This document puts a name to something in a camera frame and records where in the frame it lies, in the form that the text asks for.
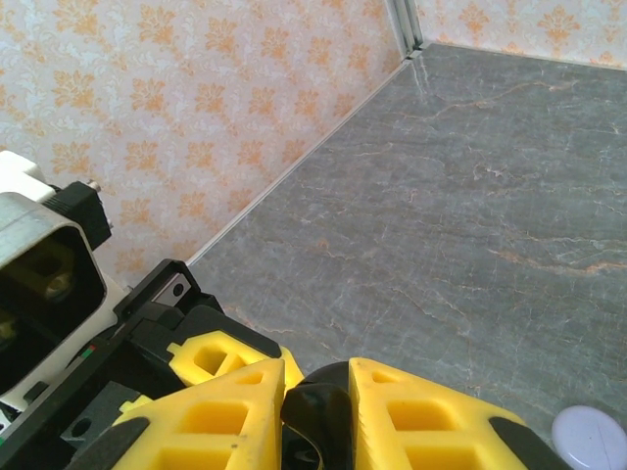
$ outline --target floral wallpaper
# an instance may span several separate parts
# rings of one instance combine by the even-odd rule
[[[393,71],[385,0],[0,1],[0,146],[98,181],[122,284],[187,259]]]
[[[415,0],[427,40],[627,67],[627,0]]]

